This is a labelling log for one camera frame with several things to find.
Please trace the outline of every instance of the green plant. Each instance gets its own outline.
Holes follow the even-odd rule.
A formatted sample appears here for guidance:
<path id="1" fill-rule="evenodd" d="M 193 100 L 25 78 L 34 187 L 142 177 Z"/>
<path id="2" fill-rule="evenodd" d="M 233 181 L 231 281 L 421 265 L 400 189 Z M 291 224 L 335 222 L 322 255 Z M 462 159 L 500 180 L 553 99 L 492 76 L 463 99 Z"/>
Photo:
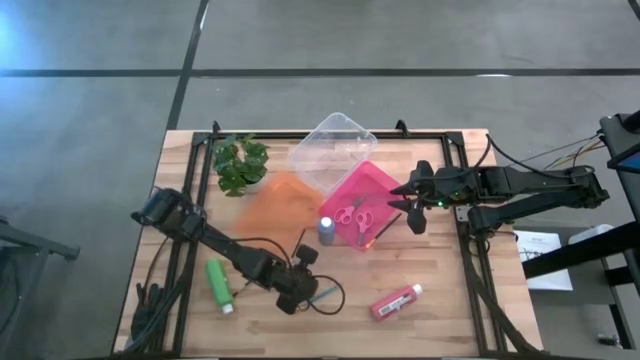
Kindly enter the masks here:
<path id="1" fill-rule="evenodd" d="M 267 173 L 264 164 L 269 160 L 269 147 L 251 142 L 254 136 L 249 134 L 244 138 L 236 138 L 232 135 L 213 148 L 213 169 L 220 176 L 220 190 L 226 192 L 227 196 L 243 196 L 247 185 L 257 183 Z M 238 145 L 242 148 L 242 159 Z"/>

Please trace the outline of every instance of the white paper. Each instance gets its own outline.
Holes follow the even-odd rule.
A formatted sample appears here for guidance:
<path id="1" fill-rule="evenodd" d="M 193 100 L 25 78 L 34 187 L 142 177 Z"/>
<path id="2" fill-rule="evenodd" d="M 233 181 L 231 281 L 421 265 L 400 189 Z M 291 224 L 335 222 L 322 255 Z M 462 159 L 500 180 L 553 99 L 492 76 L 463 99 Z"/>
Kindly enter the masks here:
<path id="1" fill-rule="evenodd" d="M 531 231 L 515 231 L 515 233 L 518 234 L 518 252 L 521 262 L 562 247 L 558 234 Z M 528 279 L 527 285 L 532 290 L 573 290 L 567 269 Z"/>

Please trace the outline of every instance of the pink scissors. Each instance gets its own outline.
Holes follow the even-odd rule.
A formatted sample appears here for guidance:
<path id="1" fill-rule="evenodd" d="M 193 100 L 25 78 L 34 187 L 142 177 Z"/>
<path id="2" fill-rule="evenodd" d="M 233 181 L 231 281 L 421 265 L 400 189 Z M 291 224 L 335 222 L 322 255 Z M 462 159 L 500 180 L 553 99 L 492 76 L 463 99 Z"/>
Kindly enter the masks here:
<path id="1" fill-rule="evenodd" d="M 373 214 L 368 211 L 358 213 L 358 215 L 356 215 L 356 222 L 358 223 L 358 230 L 360 230 L 360 235 L 358 235 L 358 246 L 362 246 L 364 243 L 364 233 L 373 224 Z"/>
<path id="2" fill-rule="evenodd" d="M 338 211 L 336 211 L 336 213 L 333 215 L 333 220 L 335 220 L 337 223 L 341 223 L 341 224 L 349 224 L 351 222 L 351 218 L 353 216 L 353 212 L 356 211 L 356 209 L 358 208 L 358 206 L 360 206 L 360 204 L 362 204 L 364 202 L 364 199 L 366 197 L 360 197 L 358 198 L 358 200 L 354 201 L 353 204 L 338 209 Z"/>

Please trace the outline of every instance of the pink tube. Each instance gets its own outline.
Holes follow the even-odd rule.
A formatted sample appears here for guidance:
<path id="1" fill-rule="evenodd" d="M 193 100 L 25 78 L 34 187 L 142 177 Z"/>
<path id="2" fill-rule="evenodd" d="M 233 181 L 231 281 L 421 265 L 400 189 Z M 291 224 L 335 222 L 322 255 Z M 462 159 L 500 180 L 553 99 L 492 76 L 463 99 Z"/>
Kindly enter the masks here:
<path id="1" fill-rule="evenodd" d="M 404 306 L 416 301 L 420 294 L 422 294 L 422 286 L 420 284 L 405 286 L 371 305 L 369 308 L 371 315 L 376 320 L 382 321 L 391 314 L 398 312 Z"/>

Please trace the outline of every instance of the concrete floor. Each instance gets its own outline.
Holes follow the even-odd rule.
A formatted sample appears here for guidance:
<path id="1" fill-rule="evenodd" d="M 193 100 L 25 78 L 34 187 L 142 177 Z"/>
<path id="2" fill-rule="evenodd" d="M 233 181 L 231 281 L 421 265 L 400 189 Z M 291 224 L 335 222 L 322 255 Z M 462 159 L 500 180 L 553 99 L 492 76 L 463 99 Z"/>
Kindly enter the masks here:
<path id="1" fill-rule="evenodd" d="M 180 69 L 198 5 L 5 0 L 0 70 Z M 640 22 L 626 0 L 212 0 L 194 68 L 624 68 L 639 58 Z M 24 358 L 109 352 L 140 232 L 129 213 L 151 188 L 177 83 L 0 77 L 0 214 L 82 247 L 75 263 L 48 264 L 22 331 Z M 191 79 L 177 128 L 208 129 L 217 120 L 226 129 L 308 129 L 341 111 L 370 128 L 397 119 L 413 128 L 487 127 L 524 158 L 592 134 L 602 116 L 638 110 L 638 89 L 640 76 Z M 606 158 L 585 161 L 611 200 L 544 217 L 630 221 Z M 537 307 L 545 347 L 594 356 L 584 336 L 560 335 L 606 329 L 610 319 L 600 313 Z"/>

